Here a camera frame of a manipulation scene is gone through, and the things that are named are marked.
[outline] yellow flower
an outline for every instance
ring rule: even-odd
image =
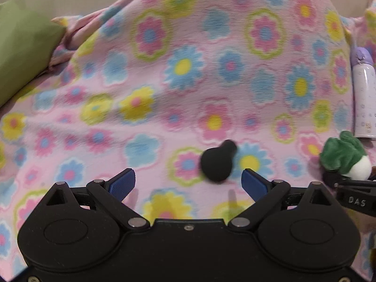
[[[173,189],[156,191],[142,206],[142,216],[150,223],[156,218],[192,219],[192,212],[184,195]]]
[[[13,112],[3,117],[3,125],[1,131],[3,137],[9,141],[16,141],[23,135],[23,129],[25,128],[25,115]]]
[[[328,131],[330,122],[332,120],[330,102],[327,100],[316,101],[312,112],[312,118],[313,124],[316,128],[316,132],[322,133]]]
[[[241,212],[249,208],[254,203],[255,202],[251,198],[240,201],[225,201],[213,209],[211,218],[223,218],[227,225],[230,220],[238,216]]]
[[[5,163],[6,163],[6,157],[4,153],[4,146],[2,143],[0,143],[0,169],[4,167]]]
[[[88,125],[103,122],[111,110],[112,102],[112,98],[105,93],[92,96],[82,107],[81,120]]]
[[[189,16],[193,12],[195,0],[163,0],[165,10],[170,18]]]
[[[94,32],[82,45],[80,45],[76,51],[78,57],[89,55],[94,51],[94,44],[97,40],[99,32]]]
[[[146,119],[153,112],[154,90],[141,87],[119,103],[119,112],[125,121],[137,122]]]
[[[335,42],[342,41],[344,34],[340,18],[334,10],[329,10],[325,17],[326,31]]]

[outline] black knob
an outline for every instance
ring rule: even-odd
[[[200,159],[202,173],[211,181],[225,181],[231,174],[237,149],[234,141],[225,140],[219,147],[204,151]]]

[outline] triangular cutout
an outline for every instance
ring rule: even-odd
[[[48,206],[54,206],[56,204],[64,204],[66,200],[64,198],[64,192],[61,189],[57,189],[55,193],[53,193],[51,199],[48,201]]]
[[[322,204],[325,206],[331,205],[330,201],[325,197],[324,193],[319,189],[313,192],[311,203]]]

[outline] pink flower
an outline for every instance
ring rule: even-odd
[[[18,210],[18,220],[16,224],[18,230],[21,228],[25,220],[29,217],[31,212],[33,212],[34,208],[41,199],[42,197],[40,197],[39,199],[29,199],[24,207]]]
[[[175,177],[183,180],[192,180],[200,176],[199,174],[200,155],[189,151],[178,155],[174,162]]]
[[[95,154],[106,151],[112,142],[110,135],[108,130],[91,129],[85,137],[89,150]]]
[[[184,126],[185,119],[180,109],[171,109],[162,115],[164,125],[170,131],[181,130]]]
[[[344,60],[343,56],[338,56],[335,59],[335,67],[334,67],[334,74],[335,74],[335,83],[340,88],[346,86],[346,77],[347,77],[347,67],[346,61]]]
[[[64,99],[67,104],[79,104],[85,98],[85,88],[80,86],[74,86],[68,89]]]
[[[74,150],[78,145],[78,138],[73,135],[69,134],[64,139],[64,149],[65,150]]]
[[[243,12],[250,7],[251,0],[232,0],[232,5],[236,10]]]
[[[260,119],[255,114],[246,115],[243,121],[243,125],[244,125],[245,130],[251,131],[251,132],[257,132],[260,127]]]
[[[294,15],[302,28],[313,28],[317,11],[312,0],[295,0]]]
[[[37,139],[35,140],[35,152],[39,157],[44,157],[52,153],[53,148],[56,146],[56,136],[49,128],[41,128],[36,134]]]
[[[291,45],[294,51],[301,52],[303,50],[303,39],[300,35],[294,35],[291,39]]]
[[[206,104],[203,116],[198,118],[198,128],[203,138],[208,141],[223,141],[232,129],[232,119],[225,104]]]
[[[147,17],[138,25],[136,41],[140,52],[153,55],[155,51],[161,50],[165,36],[162,20],[151,16]]]
[[[276,28],[276,22],[270,20],[268,16],[255,19],[251,36],[255,39],[255,48],[270,52],[278,48],[278,40],[281,34]]]

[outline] metal screw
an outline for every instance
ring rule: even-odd
[[[185,230],[185,231],[192,231],[193,229],[194,229],[194,226],[191,225],[191,224],[189,224],[189,225],[185,225],[185,226],[184,226],[184,230]]]
[[[145,218],[142,217],[133,217],[128,221],[129,226],[134,228],[141,228],[147,223]]]
[[[351,280],[348,277],[342,277],[341,279],[338,280],[338,282],[351,282]]]
[[[249,221],[248,218],[245,218],[245,217],[235,217],[231,220],[231,223],[235,226],[235,227],[239,227],[239,228],[242,228],[242,227],[246,227],[248,226],[251,222]]]
[[[31,276],[27,279],[27,282],[40,282],[40,280],[37,277]]]

